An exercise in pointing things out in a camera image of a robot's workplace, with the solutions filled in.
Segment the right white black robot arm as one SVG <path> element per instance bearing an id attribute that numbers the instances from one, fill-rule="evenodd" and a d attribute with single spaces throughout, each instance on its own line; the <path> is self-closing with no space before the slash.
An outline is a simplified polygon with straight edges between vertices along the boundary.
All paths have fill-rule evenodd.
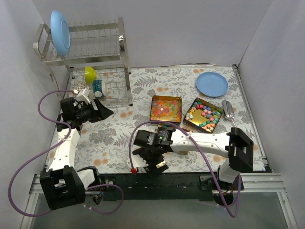
<path id="1" fill-rule="evenodd" d="M 220 134 L 192 133 L 173 127 L 160 127 L 156 132 L 139 130 L 133 144 L 138 149 L 129 153 L 132 173 L 143 169 L 149 176 L 156 177 L 168 169 L 165 153 L 183 151 L 224 157 L 215 178 L 216 185 L 223 190 L 228 189 L 241 173 L 253 171 L 254 143 L 236 127 Z"/>

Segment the blue plate in rack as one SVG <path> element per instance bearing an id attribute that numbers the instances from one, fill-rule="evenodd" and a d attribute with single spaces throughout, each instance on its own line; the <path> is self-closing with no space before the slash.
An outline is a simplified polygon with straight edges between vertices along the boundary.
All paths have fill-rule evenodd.
<path id="1" fill-rule="evenodd" d="M 66 57 L 71 47 L 70 31 L 64 15 L 58 10 L 51 13 L 51 35 L 57 54 Z"/>

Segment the silver metal scoop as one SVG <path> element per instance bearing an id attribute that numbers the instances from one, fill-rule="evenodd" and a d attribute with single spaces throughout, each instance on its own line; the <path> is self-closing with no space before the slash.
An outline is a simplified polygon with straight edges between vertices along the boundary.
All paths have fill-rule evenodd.
<path id="1" fill-rule="evenodd" d="M 235 117 L 234 109 L 233 109 L 231 103 L 227 100 L 222 100 L 222 106 L 223 106 L 225 118 L 227 120 L 231 121 L 233 123 L 234 127 L 237 128 L 237 125 L 234 121 L 234 117 Z"/>

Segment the floral table mat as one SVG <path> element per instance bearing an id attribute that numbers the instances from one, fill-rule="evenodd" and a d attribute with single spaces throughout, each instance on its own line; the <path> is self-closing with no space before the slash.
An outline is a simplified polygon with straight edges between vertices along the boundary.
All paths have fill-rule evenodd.
<path id="1" fill-rule="evenodd" d="M 206 72 L 222 75 L 228 82 L 224 96 L 209 98 L 200 93 L 195 85 L 197 77 Z M 155 126 L 147 124 L 154 95 L 177 96 L 182 99 L 182 113 L 185 114 L 195 98 L 201 98 L 216 106 L 222 100 L 229 101 L 234 109 L 234 123 L 254 142 L 254 171 L 264 171 L 261 148 L 252 125 L 248 108 L 244 103 L 239 82 L 232 67 L 173 67 L 132 69 L 130 75 L 133 105 L 126 99 L 116 102 L 117 97 L 124 97 L 122 86 L 111 93 L 104 101 L 105 106 L 114 114 L 104 121 L 85 123 L 81 130 L 75 155 L 75 168 L 95 166 L 100 173 L 128 173 L 128 145 L 134 128 L 153 131 Z"/>

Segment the blue plate on table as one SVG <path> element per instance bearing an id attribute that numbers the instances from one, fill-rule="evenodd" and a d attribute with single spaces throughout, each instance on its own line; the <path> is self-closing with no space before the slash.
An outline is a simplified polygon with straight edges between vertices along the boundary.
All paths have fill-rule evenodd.
<path id="1" fill-rule="evenodd" d="M 196 87 L 202 94 L 216 98 L 223 96 L 227 92 L 228 82 L 218 73 L 205 72 L 197 77 Z"/>

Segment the steel dish rack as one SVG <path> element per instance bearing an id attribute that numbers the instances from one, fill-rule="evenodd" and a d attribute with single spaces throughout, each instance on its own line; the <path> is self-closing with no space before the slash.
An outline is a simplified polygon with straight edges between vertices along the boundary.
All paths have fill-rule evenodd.
<path id="1" fill-rule="evenodd" d="M 54 88 L 60 87 L 53 68 L 67 69 L 69 77 L 64 88 L 71 90 L 85 81 L 84 68 L 90 66 L 96 71 L 97 79 L 107 86 L 107 94 L 101 99 L 104 105 L 132 106 L 131 68 L 123 18 L 108 23 L 74 24 L 69 30 L 71 48 L 66 57 L 60 57 L 55 50 L 47 24 L 40 24 L 34 37 L 33 49 L 46 67 Z"/>

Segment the aluminium frame rail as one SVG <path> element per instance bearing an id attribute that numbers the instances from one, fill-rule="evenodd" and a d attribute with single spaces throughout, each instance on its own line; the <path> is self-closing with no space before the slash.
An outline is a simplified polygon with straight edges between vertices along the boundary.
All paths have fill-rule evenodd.
<path id="1" fill-rule="evenodd" d="M 248 193 L 277 193 L 286 192 L 286 188 L 279 173 L 243 173 L 243 192 Z"/>

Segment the tin of gummy candies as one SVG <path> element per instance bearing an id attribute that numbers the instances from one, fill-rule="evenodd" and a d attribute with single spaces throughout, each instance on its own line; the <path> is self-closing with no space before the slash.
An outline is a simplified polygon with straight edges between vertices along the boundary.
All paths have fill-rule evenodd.
<path id="1" fill-rule="evenodd" d="M 154 95 L 152 97 L 151 121 L 166 121 L 180 125 L 182 121 L 182 99 L 173 96 Z"/>

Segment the tin of star candies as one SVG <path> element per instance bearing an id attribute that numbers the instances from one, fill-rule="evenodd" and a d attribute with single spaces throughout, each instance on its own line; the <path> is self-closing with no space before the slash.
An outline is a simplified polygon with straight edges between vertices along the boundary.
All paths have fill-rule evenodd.
<path id="1" fill-rule="evenodd" d="M 212 134 L 223 112 L 222 108 L 197 97 L 184 115 L 183 124 L 197 132 Z"/>

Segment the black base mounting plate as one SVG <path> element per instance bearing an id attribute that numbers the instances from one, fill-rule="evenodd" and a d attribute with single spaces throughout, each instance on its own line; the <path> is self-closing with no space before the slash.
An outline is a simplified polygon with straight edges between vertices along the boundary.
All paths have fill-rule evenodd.
<path id="1" fill-rule="evenodd" d="M 163 173 L 151 178 L 146 173 L 100 174 L 105 187 L 85 192 L 86 196 L 102 193 L 104 201 L 121 200 L 120 190 L 109 186 L 114 184 L 123 190 L 125 200 L 182 200 L 214 201 L 222 205 L 220 194 L 208 172 Z"/>

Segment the patterned beige cup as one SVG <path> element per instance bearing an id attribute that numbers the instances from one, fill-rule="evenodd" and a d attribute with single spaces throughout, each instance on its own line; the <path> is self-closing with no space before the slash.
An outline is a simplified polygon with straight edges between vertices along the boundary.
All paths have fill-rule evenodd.
<path id="1" fill-rule="evenodd" d="M 81 90 L 89 89 L 88 85 L 85 82 L 77 82 L 76 90 L 80 92 Z"/>

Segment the yellow green bowl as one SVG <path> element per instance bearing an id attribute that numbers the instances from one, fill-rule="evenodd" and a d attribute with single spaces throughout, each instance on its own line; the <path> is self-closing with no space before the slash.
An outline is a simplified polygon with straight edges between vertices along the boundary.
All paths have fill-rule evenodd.
<path id="1" fill-rule="evenodd" d="M 84 77 L 85 77 L 86 84 L 92 84 L 93 81 L 96 80 L 96 78 L 97 78 L 96 75 L 97 75 L 97 73 L 92 67 L 85 66 Z"/>

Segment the gold round lid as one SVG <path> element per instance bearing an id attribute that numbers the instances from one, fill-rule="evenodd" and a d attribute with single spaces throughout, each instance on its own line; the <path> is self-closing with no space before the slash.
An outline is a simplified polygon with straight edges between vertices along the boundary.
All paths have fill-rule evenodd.
<path id="1" fill-rule="evenodd" d="M 165 161 L 162 161 L 162 162 L 160 162 L 160 163 L 158 163 L 158 164 L 156 165 L 156 168 L 161 168 L 161 167 L 163 167 L 164 165 L 166 165 L 166 162 L 165 162 Z"/>

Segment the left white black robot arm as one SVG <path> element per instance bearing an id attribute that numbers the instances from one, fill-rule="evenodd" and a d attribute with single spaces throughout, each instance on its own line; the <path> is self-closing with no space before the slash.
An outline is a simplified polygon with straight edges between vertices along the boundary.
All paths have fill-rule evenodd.
<path id="1" fill-rule="evenodd" d="M 85 190 L 96 191 L 101 178 L 95 166 L 75 170 L 74 159 L 82 126 L 96 123 L 113 115 L 98 99 L 86 103 L 73 97 L 60 101 L 62 112 L 57 118 L 59 146 L 49 168 L 40 175 L 40 184 L 51 210 L 69 207 L 85 201 Z"/>

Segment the teal white cup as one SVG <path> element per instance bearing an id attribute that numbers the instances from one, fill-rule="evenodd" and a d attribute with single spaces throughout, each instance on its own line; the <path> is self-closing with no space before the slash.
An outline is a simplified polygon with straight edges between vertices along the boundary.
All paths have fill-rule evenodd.
<path id="1" fill-rule="evenodd" d="M 96 98 L 104 98 L 108 94 L 107 85 L 101 79 L 96 79 L 92 82 L 92 89 Z"/>

